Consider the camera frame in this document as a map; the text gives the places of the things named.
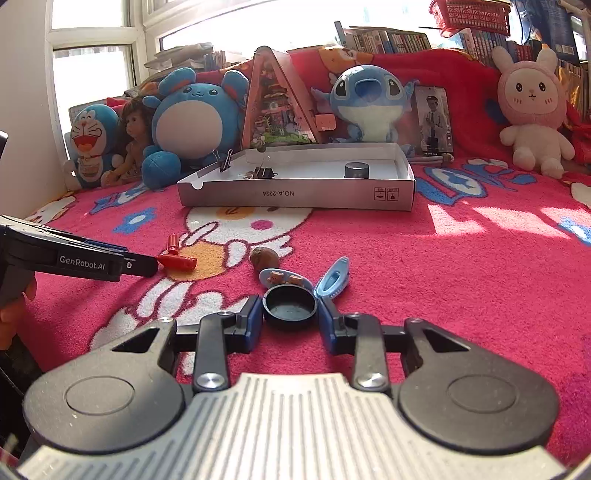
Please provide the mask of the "person left hand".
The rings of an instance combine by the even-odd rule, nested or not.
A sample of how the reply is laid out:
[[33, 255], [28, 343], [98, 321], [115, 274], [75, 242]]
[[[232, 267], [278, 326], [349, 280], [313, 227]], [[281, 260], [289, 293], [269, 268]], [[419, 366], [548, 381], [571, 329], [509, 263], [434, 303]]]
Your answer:
[[33, 278], [27, 288], [16, 299], [1, 308], [0, 350], [7, 350], [16, 335], [18, 322], [26, 313], [26, 303], [36, 296], [37, 282]]

